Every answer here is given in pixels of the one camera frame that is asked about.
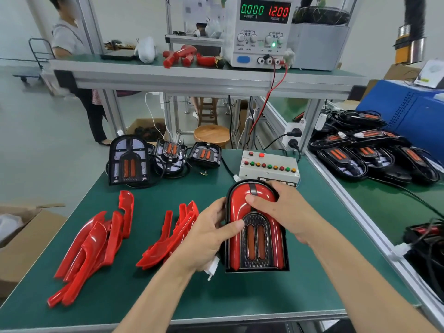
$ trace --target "black mesh basket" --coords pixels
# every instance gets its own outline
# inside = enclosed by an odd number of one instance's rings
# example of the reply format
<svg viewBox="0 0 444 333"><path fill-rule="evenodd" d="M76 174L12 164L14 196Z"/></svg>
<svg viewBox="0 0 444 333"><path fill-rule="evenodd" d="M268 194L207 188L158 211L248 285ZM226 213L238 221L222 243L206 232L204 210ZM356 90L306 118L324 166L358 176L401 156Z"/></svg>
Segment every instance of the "black mesh basket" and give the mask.
<svg viewBox="0 0 444 333"><path fill-rule="evenodd" d="M293 16L292 23L315 23L339 26L346 24L350 13L334 7L303 7L299 8Z"/></svg>

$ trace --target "white mouse-shaped object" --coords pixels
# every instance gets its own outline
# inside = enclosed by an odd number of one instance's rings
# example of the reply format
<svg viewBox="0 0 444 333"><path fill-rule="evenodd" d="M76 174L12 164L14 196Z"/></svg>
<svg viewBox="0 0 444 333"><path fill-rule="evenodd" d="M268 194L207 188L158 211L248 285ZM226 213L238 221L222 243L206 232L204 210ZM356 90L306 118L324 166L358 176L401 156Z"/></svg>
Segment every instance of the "white mouse-shaped object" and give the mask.
<svg viewBox="0 0 444 333"><path fill-rule="evenodd" d="M139 59L146 64L152 63L157 57L157 48L153 38L148 36L140 40L134 50L134 55L138 56Z"/></svg>

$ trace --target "green table surface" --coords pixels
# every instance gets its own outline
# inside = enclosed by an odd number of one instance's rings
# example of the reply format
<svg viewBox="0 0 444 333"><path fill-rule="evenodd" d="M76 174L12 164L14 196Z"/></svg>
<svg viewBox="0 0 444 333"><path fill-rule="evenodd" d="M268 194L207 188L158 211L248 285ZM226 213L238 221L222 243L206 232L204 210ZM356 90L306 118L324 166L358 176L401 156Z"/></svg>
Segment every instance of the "green table surface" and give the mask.
<svg viewBox="0 0 444 333"><path fill-rule="evenodd" d="M241 151L224 150L226 163L238 173ZM302 157L299 190L307 201L352 242L365 258L410 303L418 301L386 262L360 226L336 198L325 180ZM179 215L179 204L194 200L200 210L225 196L233 184L221 166L208 176L191 172L178 180L162 180L145 190L132 190L134 219L129 239L123 241L111 267L102 268L86 281L70 307L47 307L46 300L62 281L53 279L64 254L82 225L103 210L108 217L118 208L119 190L108 186L102 174L74 213L48 245L35 265L0 309L0 330L119 322L131 308L155 269L135 267L142 253L160 236L166 210ZM343 309L334 287L308 246L287 233L289 272L226 274L221 265L211 281L196 273L186 288L173 319L273 315L277 313Z"/></svg>
<svg viewBox="0 0 444 333"><path fill-rule="evenodd" d="M304 112L308 100L271 97L269 102L289 123ZM437 216L408 193L400 193L395 187L369 179L354 183L345 180L340 182L393 244L402 242L407 226L426 223L431 217ZM444 181L430 187L410 184L407 188L444 213L444 207L441 207L444 201Z"/></svg>
<svg viewBox="0 0 444 333"><path fill-rule="evenodd" d="M162 54L158 54L158 57L151 63L151 64L145 64L138 59L132 60L132 61L114 61L110 59L102 59L100 58L100 55L90 55L90 54L84 54L84 55L72 55L67 58L65 58L68 61L75 61L75 62L99 62L99 63L114 63L114 64L129 64L129 65L141 65L141 66L163 66L163 60ZM197 68L197 69L213 69L214 71L219 71L220 69L217 69L215 67L208 67L208 66L199 66L196 63L196 60L194 60L193 64L191 66L183 66L181 63L177 63L171 68L176 67L188 67L188 68ZM233 68L230 66L230 64L226 63L223 70L247 70L247 71L253 71L253 72L267 72L272 73L273 70L260 70L260 69L245 69L245 68ZM276 73L284 73L285 68L280 68L279 70L276 70ZM312 75L324 75L324 76L349 76L349 77L363 77L359 74L354 74L352 72L343 71L343 70L333 70L333 71L317 71L317 70L300 70L300 69L288 69L289 74L312 74Z"/></svg>

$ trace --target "gray shirt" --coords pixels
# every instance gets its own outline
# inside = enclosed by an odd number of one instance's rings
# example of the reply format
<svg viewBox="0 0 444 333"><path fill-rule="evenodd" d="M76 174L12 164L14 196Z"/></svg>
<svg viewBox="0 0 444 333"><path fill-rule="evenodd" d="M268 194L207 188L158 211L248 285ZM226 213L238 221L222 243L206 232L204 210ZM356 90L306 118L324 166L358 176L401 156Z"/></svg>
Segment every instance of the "gray shirt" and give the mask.
<svg viewBox="0 0 444 333"><path fill-rule="evenodd" d="M58 19L52 31L53 40L51 47L62 48L72 55L86 54L83 45L83 35L78 27L74 27L68 22Z"/></svg>

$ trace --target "wooden stool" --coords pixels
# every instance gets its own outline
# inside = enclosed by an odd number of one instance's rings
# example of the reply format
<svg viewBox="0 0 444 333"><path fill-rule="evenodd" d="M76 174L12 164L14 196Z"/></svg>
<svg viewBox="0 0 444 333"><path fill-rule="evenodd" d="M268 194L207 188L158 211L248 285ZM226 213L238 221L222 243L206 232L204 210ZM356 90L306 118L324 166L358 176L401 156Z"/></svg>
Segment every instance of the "wooden stool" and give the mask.
<svg viewBox="0 0 444 333"><path fill-rule="evenodd" d="M216 105L218 104L218 98L211 98L211 104L210 103L205 103L204 98L201 97L200 98L200 103L199 103L199 120L197 123L197 126L201 126L202 123L212 123L217 125L218 124L218 113L216 112ZM209 110L210 113L203 113L203 110ZM209 119L209 120L203 120L203 117L211 117L213 116L213 119Z"/></svg>
<svg viewBox="0 0 444 333"><path fill-rule="evenodd" d="M194 139L225 148L225 145L230 142L230 130L218 125L200 126L194 130Z"/></svg>

